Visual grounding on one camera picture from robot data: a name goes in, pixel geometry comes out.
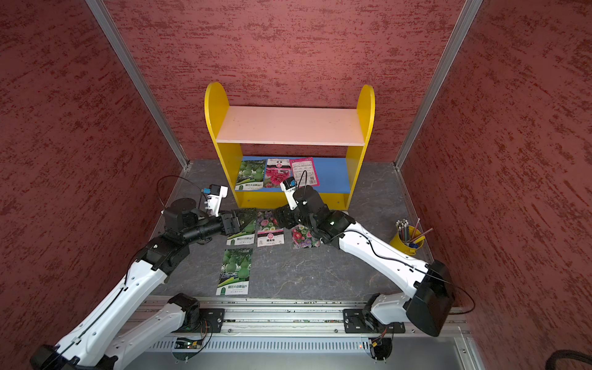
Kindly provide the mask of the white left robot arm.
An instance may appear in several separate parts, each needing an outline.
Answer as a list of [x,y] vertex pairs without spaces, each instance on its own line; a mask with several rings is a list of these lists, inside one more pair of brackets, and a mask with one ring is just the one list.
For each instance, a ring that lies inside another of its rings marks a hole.
[[124,369],[173,331],[211,331],[212,325],[200,318],[198,300],[177,294],[163,311],[119,334],[137,308],[189,255],[192,244],[237,234],[257,218],[254,208],[220,211],[218,196],[208,196],[206,205],[202,211],[195,200],[181,198],[165,208],[163,234],[135,254],[121,281],[77,327],[57,344],[42,345],[34,352],[32,368]]

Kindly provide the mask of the green gourd seed bag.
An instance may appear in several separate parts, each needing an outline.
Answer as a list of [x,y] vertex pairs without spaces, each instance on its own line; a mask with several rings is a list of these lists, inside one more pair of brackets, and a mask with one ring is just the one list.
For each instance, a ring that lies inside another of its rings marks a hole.
[[228,246],[244,246],[253,245],[255,240],[256,221],[251,222],[248,226],[242,227],[242,230],[235,235],[228,236]]

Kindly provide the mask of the pink flower seed bag top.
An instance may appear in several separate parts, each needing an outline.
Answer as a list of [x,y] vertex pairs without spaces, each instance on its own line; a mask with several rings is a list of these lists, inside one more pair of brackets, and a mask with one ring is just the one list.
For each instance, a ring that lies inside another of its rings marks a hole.
[[314,237],[310,229],[302,224],[291,229],[291,237],[294,249],[318,248],[321,245],[320,240]]

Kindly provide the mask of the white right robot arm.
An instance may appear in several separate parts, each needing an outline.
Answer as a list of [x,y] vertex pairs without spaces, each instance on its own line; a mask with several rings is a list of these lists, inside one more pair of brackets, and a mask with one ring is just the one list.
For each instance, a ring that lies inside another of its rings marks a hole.
[[348,214],[330,210],[313,187],[299,187],[294,178],[281,189],[287,203],[274,210],[281,227],[307,227],[324,245],[359,258],[400,289],[399,294],[375,294],[368,300],[360,314],[363,330],[382,332],[392,323],[409,322],[427,335],[440,335],[455,302],[444,263],[403,254]]

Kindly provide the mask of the aster seed bag top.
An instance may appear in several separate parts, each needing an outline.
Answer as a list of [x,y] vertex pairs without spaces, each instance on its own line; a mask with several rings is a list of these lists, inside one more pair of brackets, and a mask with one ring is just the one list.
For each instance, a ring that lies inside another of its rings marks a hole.
[[285,232],[272,211],[259,211],[256,223],[257,246],[259,248],[285,243]]

